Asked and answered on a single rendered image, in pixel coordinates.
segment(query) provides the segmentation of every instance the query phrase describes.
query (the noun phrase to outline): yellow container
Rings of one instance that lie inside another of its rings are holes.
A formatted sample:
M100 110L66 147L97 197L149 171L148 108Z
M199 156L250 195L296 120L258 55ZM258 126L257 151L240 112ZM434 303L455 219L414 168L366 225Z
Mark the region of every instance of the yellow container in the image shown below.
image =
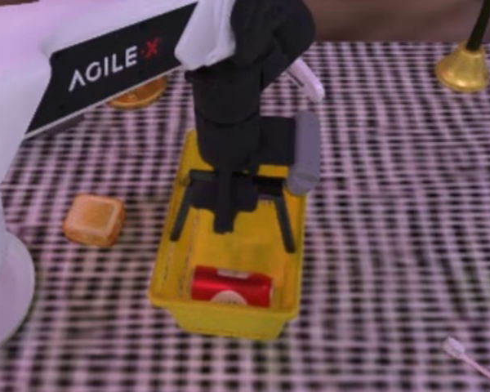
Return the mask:
M192 169L210 170L198 155L195 131L190 131L174 184L162 240L149 286L154 306L168 310L187 332L240 337L259 341L276 339L299 312L305 230L305 198L284 192L296 242L287 253L274 209L260 201L254 212L238 214L232 234L212 231L213 214L190 208L180 238L169 240L176 213ZM285 167L262 167L263 176L287 176ZM257 272L273 279L269 308L218 304L190 299L190 281L196 265Z

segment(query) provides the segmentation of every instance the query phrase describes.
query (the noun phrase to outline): orange sponge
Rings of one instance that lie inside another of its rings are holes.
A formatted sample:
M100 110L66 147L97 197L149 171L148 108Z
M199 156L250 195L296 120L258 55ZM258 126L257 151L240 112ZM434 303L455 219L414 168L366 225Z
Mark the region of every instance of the orange sponge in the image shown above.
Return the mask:
M65 236L76 243L112 247L118 240L125 220L121 200L94 194L74 198L63 224Z

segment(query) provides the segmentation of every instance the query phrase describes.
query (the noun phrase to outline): gold base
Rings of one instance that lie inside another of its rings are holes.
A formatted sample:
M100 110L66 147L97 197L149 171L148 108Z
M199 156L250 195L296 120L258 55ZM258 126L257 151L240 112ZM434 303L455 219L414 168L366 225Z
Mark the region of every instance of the gold base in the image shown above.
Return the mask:
M490 74L483 47L477 52L468 51L463 42L435 67L435 75L445 86L458 92L482 91L489 82Z
M117 96L109 105L117 109L141 109L153 104L167 88L167 77L156 78L125 94Z

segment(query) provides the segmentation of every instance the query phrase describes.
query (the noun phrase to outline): table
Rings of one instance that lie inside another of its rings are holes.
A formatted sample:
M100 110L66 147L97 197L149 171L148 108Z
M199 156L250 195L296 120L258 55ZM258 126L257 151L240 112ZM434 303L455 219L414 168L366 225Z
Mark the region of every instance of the table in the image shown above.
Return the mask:
M102 106L25 142L1 190L38 297L0 351L0 391L490 390L440 349L454 335L490 367L490 87L460 95L438 84L434 64L452 48L318 43L305 58L325 102L285 79L265 93L266 114L311 109L323 124L301 316L272 343L183 333L147 301L194 125L182 74L147 109ZM113 249L63 236L81 191L127 203Z

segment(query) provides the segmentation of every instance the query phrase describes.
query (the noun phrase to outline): red x logo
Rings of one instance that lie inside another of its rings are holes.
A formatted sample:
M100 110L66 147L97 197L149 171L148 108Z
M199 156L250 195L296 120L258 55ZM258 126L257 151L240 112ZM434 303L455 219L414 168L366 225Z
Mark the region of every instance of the red x logo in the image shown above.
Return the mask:
M145 49L141 51L144 58L150 59L158 54L158 43L160 38L155 38L152 41L147 41L145 43Z

